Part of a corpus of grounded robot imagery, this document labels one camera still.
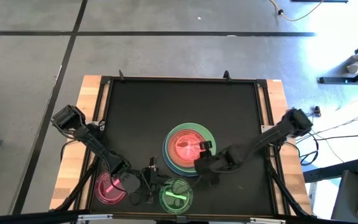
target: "red plate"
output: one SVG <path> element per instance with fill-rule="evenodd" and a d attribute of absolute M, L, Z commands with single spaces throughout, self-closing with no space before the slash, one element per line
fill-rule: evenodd
<path fill-rule="evenodd" d="M 114 186 L 111 185 L 109 178 L 110 175 L 106 171 L 100 174 L 94 186 L 94 193 L 99 201 L 112 205 L 120 202 L 125 197 L 126 193 L 115 189 Z M 123 189 L 119 179 L 113 179 L 112 182 L 115 186 Z"/>
<path fill-rule="evenodd" d="M 175 133 L 168 142 L 168 154 L 172 161 L 182 167 L 194 167 L 194 160 L 200 158 L 200 142 L 204 138 L 193 130 Z"/>

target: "gray floor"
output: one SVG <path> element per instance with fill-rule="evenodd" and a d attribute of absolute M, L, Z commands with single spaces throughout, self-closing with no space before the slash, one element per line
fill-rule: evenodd
<path fill-rule="evenodd" d="M 277 1 L 298 17 L 315 4 Z M 0 0 L 0 30 L 72 30 L 80 0 Z M 290 23 L 263 1 L 89 0 L 80 30 L 317 32 L 318 37 L 77 37 L 55 111 L 75 104 L 83 75 L 283 80 L 289 106 L 335 110 L 358 99 L 358 86 L 319 85 L 343 75 L 358 47 L 358 1 L 324 3 Z M 0 37 L 0 215 L 7 214 L 29 156 L 68 37 Z M 49 128 L 24 212 L 46 211 L 65 142 Z"/>

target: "black mat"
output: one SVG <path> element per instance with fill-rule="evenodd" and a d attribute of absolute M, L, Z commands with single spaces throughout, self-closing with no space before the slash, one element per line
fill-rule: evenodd
<path fill-rule="evenodd" d="M 246 142 L 260 134 L 258 101 L 254 82 L 183 83 L 162 81 L 114 81 L 106 116 L 104 142 L 141 169 L 158 156 L 160 173 L 178 177 L 164 163 L 162 144 L 175 126 L 192 122 L 209 129 L 217 151 Z M 193 187 L 194 200 L 185 214 L 272 215 L 270 186 L 264 167 L 264 152 L 250 158 L 238 172 L 221 175 L 221 183 Z M 98 173 L 104 170 L 99 167 Z M 194 178 L 185 178 L 189 183 Z M 131 205 L 128 197 L 105 205 L 93 196 L 92 212 L 166 213 L 155 203 Z"/>

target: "wooden table frame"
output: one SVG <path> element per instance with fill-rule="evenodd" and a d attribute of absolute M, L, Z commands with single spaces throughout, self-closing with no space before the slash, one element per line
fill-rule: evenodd
<path fill-rule="evenodd" d="M 108 100 L 107 96 L 109 95 L 109 85 L 101 85 L 101 83 L 105 81 L 107 80 L 103 80 L 102 76 L 99 75 L 84 76 L 76 106 L 85 114 L 86 122 L 92 122 L 92 119 L 95 118 L 97 118 L 95 120 L 98 121 L 103 117 L 104 106 Z M 281 117 L 287 110 L 287 101 L 285 99 L 283 84 L 280 80 L 258 80 L 258 83 L 264 124 L 276 124 L 281 120 Z M 101 95 L 100 102 L 97 102 L 98 95 Z M 85 159 L 85 151 L 86 147 L 80 142 L 73 142 L 65 148 L 50 203 L 51 209 L 58 207 L 78 183 L 82 172 L 81 168 L 83 161 Z M 301 207 L 306 212 L 311 213 L 305 188 L 305 180 L 298 158 L 298 151 L 293 146 L 285 144 L 280 151 L 280 158 L 285 185 Z M 91 161 L 92 159 L 93 153 L 90 154 L 88 161 Z M 276 184 L 274 184 L 274 186 L 278 212 L 279 214 L 284 214 L 284 206 L 280 190 Z M 89 187 L 90 181 L 87 182 L 82 191 L 81 200 L 77 202 L 78 208 L 84 209 L 86 207 Z"/>

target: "yellow cable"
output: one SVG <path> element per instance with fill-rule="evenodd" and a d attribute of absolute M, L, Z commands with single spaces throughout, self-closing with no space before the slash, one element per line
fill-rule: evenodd
<path fill-rule="evenodd" d="M 277 9 L 277 11 L 280 11 L 281 9 L 279 8 L 279 6 L 277 5 L 277 3 L 274 1 L 274 0 L 269 0 L 273 5 L 274 7 Z M 321 5 L 321 3 L 323 3 L 324 0 L 321 0 L 321 2 L 316 6 L 314 7 L 314 9 L 312 9 L 309 13 L 307 13 L 306 15 L 300 17 L 300 18 L 297 18 L 297 19 L 289 19 L 287 16 L 284 15 L 284 12 L 282 12 L 280 15 L 284 17 L 284 19 L 290 21 L 290 22 L 294 22 L 294 21 L 298 21 L 300 19 L 303 19 L 305 18 L 306 16 L 308 16 L 309 14 L 311 14 L 311 12 L 313 12 L 315 9 L 317 9 L 317 7 L 319 7 L 319 5 Z"/>

